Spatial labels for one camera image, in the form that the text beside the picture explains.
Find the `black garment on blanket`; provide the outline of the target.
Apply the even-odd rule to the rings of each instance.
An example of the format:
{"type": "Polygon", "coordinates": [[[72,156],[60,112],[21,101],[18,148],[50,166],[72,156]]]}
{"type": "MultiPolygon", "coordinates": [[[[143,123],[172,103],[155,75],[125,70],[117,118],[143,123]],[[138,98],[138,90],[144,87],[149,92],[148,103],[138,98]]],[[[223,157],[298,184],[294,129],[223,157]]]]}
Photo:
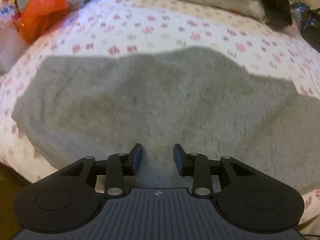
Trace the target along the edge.
{"type": "Polygon", "coordinates": [[[281,30],[291,26],[289,0],[261,0],[268,18],[268,25],[275,30],[281,30]]]}

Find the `orange plastic bag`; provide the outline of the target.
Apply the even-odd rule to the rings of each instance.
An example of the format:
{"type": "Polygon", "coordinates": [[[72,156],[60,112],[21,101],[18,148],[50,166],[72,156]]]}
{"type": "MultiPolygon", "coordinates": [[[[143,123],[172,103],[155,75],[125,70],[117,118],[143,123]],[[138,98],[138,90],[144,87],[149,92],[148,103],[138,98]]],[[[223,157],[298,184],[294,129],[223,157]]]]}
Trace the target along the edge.
{"type": "Polygon", "coordinates": [[[31,44],[68,13],[66,0],[29,0],[20,17],[21,34],[31,44]]]}

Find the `grey sweatpants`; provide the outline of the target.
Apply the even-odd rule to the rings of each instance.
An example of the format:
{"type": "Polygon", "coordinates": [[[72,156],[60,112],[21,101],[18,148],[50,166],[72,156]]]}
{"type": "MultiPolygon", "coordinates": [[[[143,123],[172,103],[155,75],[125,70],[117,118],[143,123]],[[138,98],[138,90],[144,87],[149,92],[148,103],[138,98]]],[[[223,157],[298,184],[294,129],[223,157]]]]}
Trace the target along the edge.
{"type": "Polygon", "coordinates": [[[11,116],[58,169],[142,144],[131,187],[189,187],[173,161],[176,143],[209,159],[231,156],[300,193],[319,187],[319,100],[208,48],[48,57],[11,116]]]}

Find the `white floral bed sheet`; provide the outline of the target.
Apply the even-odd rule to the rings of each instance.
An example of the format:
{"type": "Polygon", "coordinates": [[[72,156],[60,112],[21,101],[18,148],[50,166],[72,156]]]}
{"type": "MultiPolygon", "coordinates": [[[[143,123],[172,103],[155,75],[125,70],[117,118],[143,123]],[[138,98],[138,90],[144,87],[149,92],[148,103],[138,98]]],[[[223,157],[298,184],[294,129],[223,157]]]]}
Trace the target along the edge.
{"type": "Polygon", "coordinates": [[[36,182],[56,170],[22,131],[11,112],[48,56],[160,53],[190,46],[226,55],[255,75],[292,81],[319,98],[319,53],[302,38],[273,31],[228,11],[175,0],[94,0],[40,37],[1,76],[1,164],[36,182]]]}

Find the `black plastic bag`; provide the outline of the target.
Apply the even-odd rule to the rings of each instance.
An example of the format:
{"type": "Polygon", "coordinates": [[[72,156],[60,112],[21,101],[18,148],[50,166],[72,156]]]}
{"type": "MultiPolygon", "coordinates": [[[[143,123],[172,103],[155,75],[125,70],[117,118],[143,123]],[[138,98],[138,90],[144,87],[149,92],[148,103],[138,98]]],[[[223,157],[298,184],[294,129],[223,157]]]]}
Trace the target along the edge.
{"type": "Polygon", "coordinates": [[[302,12],[300,33],[316,51],[320,52],[320,18],[319,8],[302,12]]]}

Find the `clear bag with pink cloth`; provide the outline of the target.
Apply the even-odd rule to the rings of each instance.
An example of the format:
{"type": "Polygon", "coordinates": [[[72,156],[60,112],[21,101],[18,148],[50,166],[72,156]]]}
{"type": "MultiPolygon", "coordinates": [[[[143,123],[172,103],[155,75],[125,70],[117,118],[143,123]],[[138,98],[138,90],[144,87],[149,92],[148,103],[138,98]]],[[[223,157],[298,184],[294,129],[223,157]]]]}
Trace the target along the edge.
{"type": "Polygon", "coordinates": [[[302,20],[307,18],[308,11],[310,10],[310,6],[308,6],[304,2],[293,3],[290,5],[291,17],[297,26],[297,30],[300,31],[302,20]]]}

